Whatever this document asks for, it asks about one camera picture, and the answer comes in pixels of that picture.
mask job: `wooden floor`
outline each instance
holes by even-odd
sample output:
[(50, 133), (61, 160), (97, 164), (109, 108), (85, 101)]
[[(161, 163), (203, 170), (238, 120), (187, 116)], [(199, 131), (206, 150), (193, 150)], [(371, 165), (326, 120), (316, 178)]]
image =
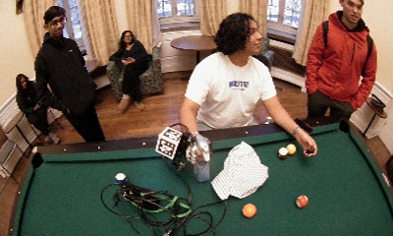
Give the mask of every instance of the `wooden floor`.
[[(163, 74), (165, 89), (159, 95), (143, 99), (145, 109), (138, 111), (131, 105), (126, 112), (119, 114), (117, 110), (117, 100), (113, 96), (110, 87), (98, 90), (98, 103), (95, 105), (98, 118), (105, 133), (106, 140), (157, 135), (166, 126), (178, 122), (178, 109), (183, 99), (187, 82), (179, 78), (187, 76), (190, 72)], [(292, 118), (306, 116), (306, 94), (299, 88), (286, 82), (274, 80), (274, 85), (279, 88), (276, 96), (279, 102)], [(264, 122), (267, 113), (258, 104), (255, 118)], [(60, 119), (64, 127), (61, 129), (56, 123), (50, 125), (62, 144), (81, 143), (82, 139), (70, 127), (64, 118)], [(379, 138), (366, 140), (366, 144), (376, 156), (377, 164), (384, 166), (389, 153)], [(29, 167), (29, 160), (21, 158), (13, 176), (20, 181)], [(8, 234), (9, 219), (14, 198), (17, 198), (18, 184), (12, 179), (0, 177), (0, 236)]]

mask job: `curly hair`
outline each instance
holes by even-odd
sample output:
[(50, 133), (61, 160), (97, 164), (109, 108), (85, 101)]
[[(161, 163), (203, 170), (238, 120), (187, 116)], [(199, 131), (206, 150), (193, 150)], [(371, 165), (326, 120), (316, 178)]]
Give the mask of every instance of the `curly hair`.
[(126, 47), (126, 43), (125, 43), (125, 41), (122, 40), (122, 38), (123, 38), (123, 36), (125, 36), (125, 34), (126, 34), (127, 32), (130, 33), (130, 36), (131, 36), (130, 43), (133, 43), (133, 41), (134, 41), (134, 36), (133, 36), (131, 31), (130, 31), (130, 30), (125, 30), (125, 31), (121, 33), (121, 35), (119, 35), (118, 44), (117, 44), (118, 48), (125, 48), (125, 47)]
[(217, 50), (225, 55), (244, 49), (250, 36), (250, 21), (254, 21), (254, 18), (246, 13), (232, 13), (222, 20), (213, 41)]

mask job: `patterned chair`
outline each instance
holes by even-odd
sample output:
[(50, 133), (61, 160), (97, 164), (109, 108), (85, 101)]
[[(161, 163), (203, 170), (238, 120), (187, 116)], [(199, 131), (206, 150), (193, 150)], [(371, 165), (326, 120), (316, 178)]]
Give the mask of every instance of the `patterned chair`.
[(260, 53), (258, 55), (262, 55), (267, 58), (268, 68), (271, 69), (274, 64), (274, 52), (268, 50), (268, 46), (270, 46), (270, 39), (267, 37), (263, 37), (262, 45), (260, 45)]
[[(122, 64), (109, 61), (106, 67), (110, 87), (117, 100), (121, 99)], [(139, 87), (142, 95), (151, 95), (162, 92), (159, 47), (153, 47), (151, 61), (146, 71), (139, 75)]]

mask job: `glasses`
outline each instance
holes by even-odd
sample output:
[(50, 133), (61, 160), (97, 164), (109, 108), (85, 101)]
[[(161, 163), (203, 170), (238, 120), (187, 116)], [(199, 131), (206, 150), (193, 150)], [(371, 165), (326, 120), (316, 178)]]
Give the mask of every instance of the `glasses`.
[(60, 17), (60, 19), (54, 19), (53, 21), (50, 21), (48, 23), (49, 26), (54, 27), (57, 26), (57, 24), (65, 24), (65, 17)]

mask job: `orange billiard ball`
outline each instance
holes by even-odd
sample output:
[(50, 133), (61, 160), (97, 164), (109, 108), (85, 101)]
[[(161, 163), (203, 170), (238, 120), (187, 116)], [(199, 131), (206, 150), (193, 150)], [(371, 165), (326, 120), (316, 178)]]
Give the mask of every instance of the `orange billiard ball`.
[(295, 204), (299, 208), (304, 208), (308, 204), (308, 198), (304, 195), (300, 195), (295, 200)]
[(247, 218), (251, 218), (256, 213), (256, 207), (252, 204), (244, 204), (242, 212)]
[(295, 151), (296, 151), (296, 147), (295, 147), (294, 144), (288, 144), (288, 145), (286, 146), (286, 149), (287, 149), (287, 154), (294, 154)]

